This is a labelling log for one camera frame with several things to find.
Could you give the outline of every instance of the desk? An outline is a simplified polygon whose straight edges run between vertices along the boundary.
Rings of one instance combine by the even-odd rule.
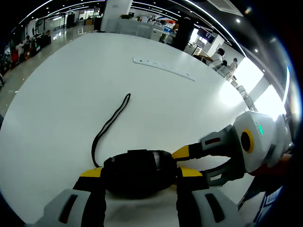
[[[133,63],[163,62],[196,81]],[[0,131],[0,187],[11,208],[33,223],[44,206],[94,168],[91,144],[127,93],[132,97],[96,149],[103,161],[131,149],[174,152],[233,123],[247,110],[230,83],[192,56],[136,36],[91,33],[45,60],[12,101]],[[226,159],[206,157],[182,165],[203,170]],[[250,178],[221,190],[240,200]],[[135,200],[107,193],[106,227],[178,226],[174,186]]]
[[[156,29],[156,28],[154,28],[153,30],[154,30],[155,32],[160,32],[160,33],[165,34],[165,35],[170,35],[169,32],[164,32],[164,31],[159,30],[159,29]]]

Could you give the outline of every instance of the black cord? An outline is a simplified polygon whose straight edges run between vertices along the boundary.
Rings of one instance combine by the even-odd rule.
[[[119,114],[124,110],[124,108],[127,106],[128,101],[131,97],[131,94],[127,94],[121,104],[121,106],[115,111],[114,115],[104,124],[103,128],[101,129],[101,131],[96,135],[96,137],[94,138],[93,144],[91,146],[91,157],[93,159],[93,163],[95,165],[95,167],[100,167],[95,159],[95,153],[96,153],[96,147],[98,144],[98,141],[100,140],[100,138],[104,135],[104,133],[109,129],[109,127],[112,125],[112,123],[114,123],[114,121],[116,120],[116,118],[119,116]]]

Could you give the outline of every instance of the green indicator light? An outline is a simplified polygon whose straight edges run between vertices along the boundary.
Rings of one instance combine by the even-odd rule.
[[[263,129],[262,129],[261,125],[259,125],[259,129],[260,129],[261,135],[263,135]]]

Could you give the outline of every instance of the white ruler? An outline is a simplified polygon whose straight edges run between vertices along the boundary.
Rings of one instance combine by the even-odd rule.
[[[134,58],[133,61],[134,61],[134,63],[137,63],[137,64],[155,67],[155,68],[158,68],[158,69],[161,69],[161,70],[165,70],[165,71],[168,71],[168,72],[175,73],[177,75],[180,75],[180,76],[185,77],[187,79],[190,79],[192,81],[195,81],[194,77],[189,75],[187,72],[183,72],[183,71],[178,70],[174,67],[164,65],[164,64],[156,62],[156,61],[146,60],[146,59],[142,59],[142,58]]]

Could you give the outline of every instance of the floor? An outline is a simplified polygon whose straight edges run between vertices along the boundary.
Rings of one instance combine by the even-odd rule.
[[[81,25],[68,29],[62,28],[52,31],[52,43],[50,45],[41,49],[41,51],[33,58],[30,58],[29,60],[18,65],[16,68],[8,71],[4,75],[4,79],[6,81],[5,86],[0,90],[0,114],[3,117],[5,116],[9,105],[14,99],[19,88],[42,62],[44,62],[50,55],[55,53],[61,47],[65,46],[79,36],[92,32],[93,29],[93,25]]]

